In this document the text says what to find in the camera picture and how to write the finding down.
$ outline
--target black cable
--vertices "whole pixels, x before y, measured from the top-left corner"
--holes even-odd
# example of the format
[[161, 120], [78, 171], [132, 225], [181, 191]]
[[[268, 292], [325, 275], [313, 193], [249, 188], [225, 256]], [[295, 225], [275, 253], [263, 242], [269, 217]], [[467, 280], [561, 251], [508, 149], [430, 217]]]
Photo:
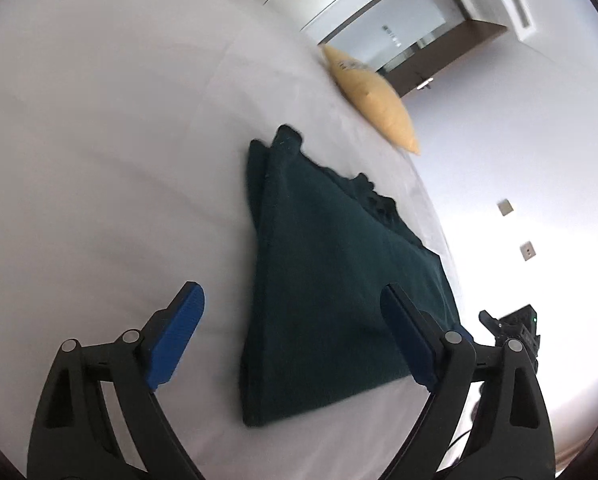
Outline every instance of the black cable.
[[453, 446], [454, 446], [454, 445], [455, 445], [457, 442], [459, 442], [459, 440], [461, 440], [461, 438], [462, 438], [462, 437], [464, 437], [464, 436], [466, 436], [468, 433], [470, 433], [470, 431], [471, 431], [472, 429], [473, 429], [473, 428], [470, 428], [470, 430], [468, 430], [468, 431], [464, 431], [464, 432], [463, 432], [461, 435], [459, 435], [457, 438], [455, 438], [455, 439], [454, 439], [454, 440], [453, 440], [453, 441], [450, 443], [450, 446], [448, 446], [448, 449], [446, 449], [446, 450], [445, 450], [445, 452], [448, 452], [448, 450], [449, 450], [451, 447], [453, 447]]

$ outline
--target folded towel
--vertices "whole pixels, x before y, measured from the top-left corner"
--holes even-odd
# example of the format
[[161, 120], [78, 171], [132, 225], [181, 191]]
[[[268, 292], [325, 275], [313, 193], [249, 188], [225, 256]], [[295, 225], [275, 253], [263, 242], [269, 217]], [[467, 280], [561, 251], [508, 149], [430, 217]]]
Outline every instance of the folded towel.
[[262, 426], [406, 376], [379, 296], [399, 283], [450, 329], [459, 321], [439, 256], [394, 200], [322, 168], [281, 126], [250, 143], [247, 187], [257, 229], [252, 317], [241, 358], [243, 420]]

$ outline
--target pillow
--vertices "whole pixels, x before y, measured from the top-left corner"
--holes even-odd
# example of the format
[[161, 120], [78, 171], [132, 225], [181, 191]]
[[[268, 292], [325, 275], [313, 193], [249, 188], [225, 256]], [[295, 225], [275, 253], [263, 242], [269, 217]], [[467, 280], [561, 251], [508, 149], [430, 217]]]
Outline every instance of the pillow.
[[399, 95], [368, 65], [323, 45], [330, 73], [354, 107], [390, 142], [419, 155], [410, 116]]

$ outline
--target wall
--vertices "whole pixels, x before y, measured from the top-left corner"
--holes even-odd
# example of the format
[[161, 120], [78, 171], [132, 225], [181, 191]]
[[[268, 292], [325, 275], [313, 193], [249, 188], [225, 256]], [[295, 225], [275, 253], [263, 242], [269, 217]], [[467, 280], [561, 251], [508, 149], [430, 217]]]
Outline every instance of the wall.
[[581, 78], [598, 81], [598, 14], [589, 0], [525, 0], [537, 34], [525, 42]]
[[[481, 309], [535, 307], [538, 377], [556, 443], [569, 446], [598, 421], [598, 81], [508, 33], [404, 102], [457, 264], [463, 321], [490, 343]], [[502, 198], [515, 208], [505, 218]], [[527, 240], [537, 256], [524, 262]]]

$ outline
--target white bed sheet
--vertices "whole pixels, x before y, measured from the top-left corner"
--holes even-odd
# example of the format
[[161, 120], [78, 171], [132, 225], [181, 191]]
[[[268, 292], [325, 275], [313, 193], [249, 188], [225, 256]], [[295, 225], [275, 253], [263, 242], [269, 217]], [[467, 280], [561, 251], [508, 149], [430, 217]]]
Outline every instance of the white bed sheet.
[[194, 280], [205, 314], [157, 397], [206, 478], [383, 471], [426, 400], [410, 378], [260, 430], [241, 423], [245, 160], [282, 123], [317, 163], [392, 196], [457, 291], [409, 157], [341, 97], [315, 46], [251, 0], [0, 0], [0, 447], [19, 469], [61, 342], [112, 341]]

